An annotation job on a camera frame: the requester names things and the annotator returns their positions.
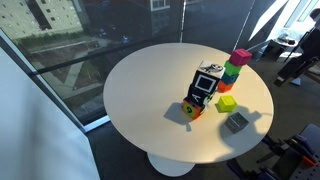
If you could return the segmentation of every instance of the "green block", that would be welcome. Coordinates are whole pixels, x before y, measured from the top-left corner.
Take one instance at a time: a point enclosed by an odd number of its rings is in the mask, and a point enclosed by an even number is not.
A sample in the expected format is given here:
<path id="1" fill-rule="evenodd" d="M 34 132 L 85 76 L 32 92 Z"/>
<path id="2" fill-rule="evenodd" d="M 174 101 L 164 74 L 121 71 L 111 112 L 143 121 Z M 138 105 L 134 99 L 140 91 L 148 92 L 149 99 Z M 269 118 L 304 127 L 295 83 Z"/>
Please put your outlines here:
<path id="1" fill-rule="evenodd" d="M 233 76 L 236 74 L 239 74 L 242 66 L 235 66 L 230 63 L 230 61 L 226 61 L 224 63 L 224 67 L 226 68 L 226 71 L 224 73 L 228 74 L 229 76 Z"/>
<path id="2" fill-rule="evenodd" d="M 222 112 L 232 112 L 236 108 L 237 102 L 232 96 L 220 96 L 218 106 Z"/>

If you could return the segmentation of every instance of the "stacked toy block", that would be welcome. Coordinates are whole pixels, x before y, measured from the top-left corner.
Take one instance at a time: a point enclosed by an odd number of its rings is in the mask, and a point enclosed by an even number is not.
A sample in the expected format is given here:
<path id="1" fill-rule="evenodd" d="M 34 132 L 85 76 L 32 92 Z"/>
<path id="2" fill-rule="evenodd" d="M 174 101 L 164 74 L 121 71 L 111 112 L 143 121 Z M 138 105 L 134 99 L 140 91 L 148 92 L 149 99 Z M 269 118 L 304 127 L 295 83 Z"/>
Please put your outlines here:
<path id="1" fill-rule="evenodd" d="M 191 119 L 196 119 L 204 112 L 224 72 L 225 67 L 202 61 L 182 102 L 182 111 Z"/>
<path id="2" fill-rule="evenodd" d="M 242 66 L 246 65 L 252 54 L 244 49 L 236 49 L 232 52 L 228 61 L 225 62 L 226 68 L 221 81 L 218 84 L 220 92 L 229 91 L 239 77 Z"/>

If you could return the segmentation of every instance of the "dark floor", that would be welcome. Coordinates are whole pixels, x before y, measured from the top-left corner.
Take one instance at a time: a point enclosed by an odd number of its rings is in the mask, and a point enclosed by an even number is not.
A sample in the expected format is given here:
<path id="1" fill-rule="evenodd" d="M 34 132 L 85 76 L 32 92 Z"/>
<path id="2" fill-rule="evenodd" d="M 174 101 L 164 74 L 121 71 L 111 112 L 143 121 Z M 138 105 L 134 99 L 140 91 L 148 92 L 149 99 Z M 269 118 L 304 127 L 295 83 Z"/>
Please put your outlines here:
<path id="1" fill-rule="evenodd" d="M 279 88 L 273 85 L 277 72 L 283 65 L 268 58 L 249 62 L 249 66 L 261 76 L 271 92 L 275 111 L 269 134 L 275 139 L 286 139 L 298 134 L 308 123 L 320 126 L 320 84 L 302 75 L 301 86 L 288 84 Z M 124 139 L 111 122 L 89 132 L 87 136 L 102 180 L 170 179 L 158 173 L 149 163 L 146 153 Z M 260 143 L 237 159 L 243 168 L 257 170 L 255 161 L 268 152 L 268 147 Z M 277 157 L 271 158 L 265 165 L 270 166 L 276 160 Z M 221 162 L 196 164 L 188 174 L 174 179 L 212 180 L 237 177 L 225 162 Z"/>

